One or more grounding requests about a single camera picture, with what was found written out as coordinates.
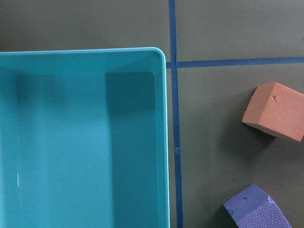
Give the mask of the teal plastic bin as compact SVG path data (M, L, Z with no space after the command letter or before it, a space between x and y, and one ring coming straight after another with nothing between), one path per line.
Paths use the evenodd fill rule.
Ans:
M160 49L1 53L0 225L170 226Z

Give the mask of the orange foam block left side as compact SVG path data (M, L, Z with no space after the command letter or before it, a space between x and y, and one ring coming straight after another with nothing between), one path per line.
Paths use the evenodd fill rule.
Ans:
M304 136L304 95L278 82L256 88L242 123L271 136L301 142Z

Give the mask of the purple foam block left side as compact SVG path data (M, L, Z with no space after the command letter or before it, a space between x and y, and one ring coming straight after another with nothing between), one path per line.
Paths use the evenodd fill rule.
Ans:
M291 225L273 199L252 184L223 206L239 228L290 228Z

